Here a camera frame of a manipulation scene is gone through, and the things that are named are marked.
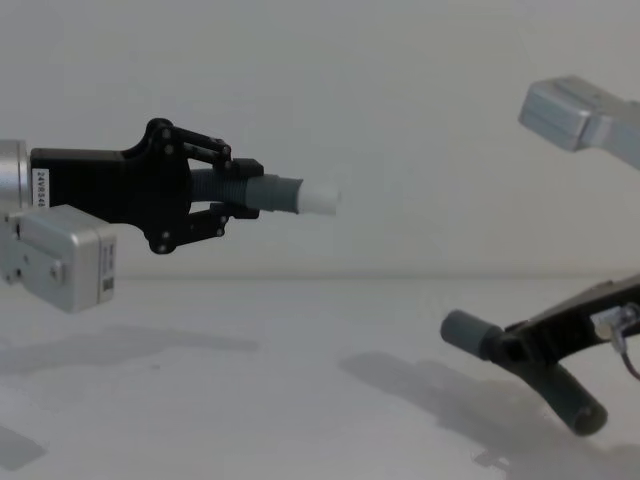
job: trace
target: white backdrop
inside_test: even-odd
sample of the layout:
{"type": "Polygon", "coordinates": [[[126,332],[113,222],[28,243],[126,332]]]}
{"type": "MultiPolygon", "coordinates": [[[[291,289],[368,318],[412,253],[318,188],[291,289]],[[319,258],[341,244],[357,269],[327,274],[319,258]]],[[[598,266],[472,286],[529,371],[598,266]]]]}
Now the white backdrop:
{"type": "Polygon", "coordinates": [[[164,116],[271,173],[339,181],[336,219],[265,214],[122,275],[640,269],[640,172],[517,124],[575,73],[640,98],[635,0],[3,0],[0,132],[125,148],[164,116]]]}

